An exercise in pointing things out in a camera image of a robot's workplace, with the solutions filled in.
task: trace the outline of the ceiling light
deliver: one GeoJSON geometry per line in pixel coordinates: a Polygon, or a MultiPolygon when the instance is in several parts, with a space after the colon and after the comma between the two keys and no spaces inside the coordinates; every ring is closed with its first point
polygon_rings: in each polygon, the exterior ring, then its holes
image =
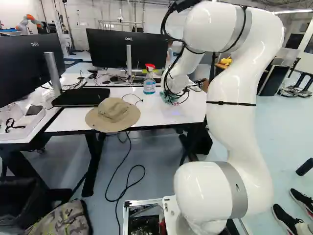
{"type": "Polygon", "coordinates": [[[296,9],[296,10],[287,10],[287,11],[273,11],[273,13],[275,15],[292,14],[292,13],[305,13],[305,12],[313,12],[313,9],[307,8],[307,9],[296,9]]]}

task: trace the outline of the monitor stand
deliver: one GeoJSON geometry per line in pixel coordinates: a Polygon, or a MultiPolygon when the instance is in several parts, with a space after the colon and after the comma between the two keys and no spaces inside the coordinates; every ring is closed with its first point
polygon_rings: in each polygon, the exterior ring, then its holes
{"type": "Polygon", "coordinates": [[[128,80],[132,79],[132,45],[126,45],[127,55],[127,76],[128,80]]]}
{"type": "Polygon", "coordinates": [[[53,52],[44,52],[45,56],[45,61],[48,66],[48,71],[50,75],[50,80],[52,83],[53,91],[54,91],[54,96],[58,97],[61,95],[61,83],[60,83],[60,78],[59,78],[59,73],[58,73],[58,68],[55,62],[54,54],[53,52]]]}

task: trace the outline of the hat brim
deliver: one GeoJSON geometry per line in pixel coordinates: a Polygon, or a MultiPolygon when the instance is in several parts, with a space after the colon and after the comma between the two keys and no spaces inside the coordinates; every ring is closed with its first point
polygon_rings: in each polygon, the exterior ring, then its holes
{"type": "Polygon", "coordinates": [[[111,122],[108,118],[104,118],[98,114],[98,107],[91,109],[86,117],[85,122],[89,127],[100,132],[110,133],[123,131],[133,125],[140,118],[140,110],[133,104],[129,104],[128,114],[117,122],[111,122]]]}

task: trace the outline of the red spray nozzle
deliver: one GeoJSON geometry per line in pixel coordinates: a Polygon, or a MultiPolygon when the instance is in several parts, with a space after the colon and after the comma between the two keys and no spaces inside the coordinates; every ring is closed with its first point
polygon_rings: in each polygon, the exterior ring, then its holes
{"type": "Polygon", "coordinates": [[[156,68],[154,64],[145,64],[145,66],[147,67],[147,71],[149,71],[148,67],[151,67],[152,69],[156,68]]]}

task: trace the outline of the black shoe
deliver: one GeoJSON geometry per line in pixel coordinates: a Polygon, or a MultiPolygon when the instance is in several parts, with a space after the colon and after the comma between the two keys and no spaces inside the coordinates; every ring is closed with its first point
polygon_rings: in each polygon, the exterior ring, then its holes
{"type": "Polygon", "coordinates": [[[273,205],[272,212],[279,225],[284,230],[287,230],[288,235],[298,235],[295,225],[299,223],[303,224],[302,219],[292,218],[278,204],[273,205]]]}
{"type": "Polygon", "coordinates": [[[311,197],[300,193],[294,188],[290,189],[290,195],[295,202],[305,210],[308,216],[313,220],[313,200],[311,197]]]}

